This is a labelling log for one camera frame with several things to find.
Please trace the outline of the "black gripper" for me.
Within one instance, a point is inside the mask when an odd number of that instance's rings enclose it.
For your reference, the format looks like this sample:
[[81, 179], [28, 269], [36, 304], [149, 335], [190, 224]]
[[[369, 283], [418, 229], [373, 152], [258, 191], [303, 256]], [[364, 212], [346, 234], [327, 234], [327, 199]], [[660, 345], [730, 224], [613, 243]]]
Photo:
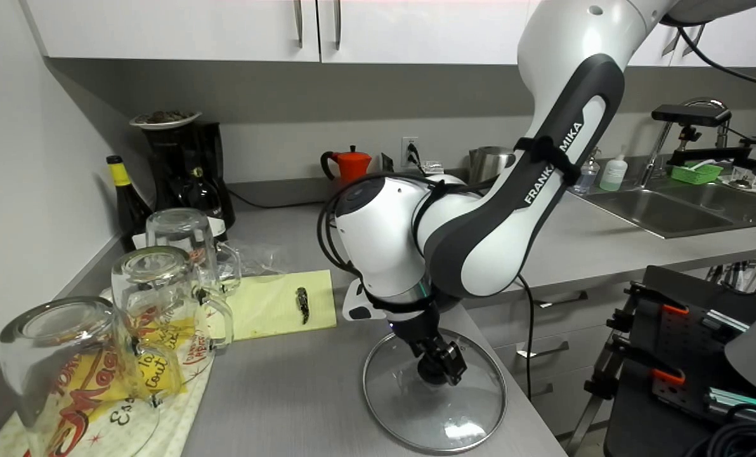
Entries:
[[444, 335], [439, 332], [439, 313], [435, 311], [424, 311], [421, 314], [410, 319], [396, 319], [392, 323], [392, 335], [400, 337], [410, 352], [418, 361], [418, 375], [430, 383], [442, 387], [444, 374], [449, 383], [458, 383], [467, 364], [457, 344], [445, 344]]

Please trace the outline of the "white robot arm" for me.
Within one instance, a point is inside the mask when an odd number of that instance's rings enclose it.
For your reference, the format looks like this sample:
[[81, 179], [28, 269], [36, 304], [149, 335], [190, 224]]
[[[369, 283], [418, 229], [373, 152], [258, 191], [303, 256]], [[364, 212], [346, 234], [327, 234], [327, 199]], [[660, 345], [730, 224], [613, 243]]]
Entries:
[[322, 205], [317, 243], [357, 276], [369, 307], [410, 345], [424, 382], [458, 383], [467, 364], [439, 313], [506, 289], [624, 94], [624, 68], [656, 26], [703, 26], [756, 0], [539, 0], [516, 71], [532, 124], [486, 191], [450, 175], [364, 175]]

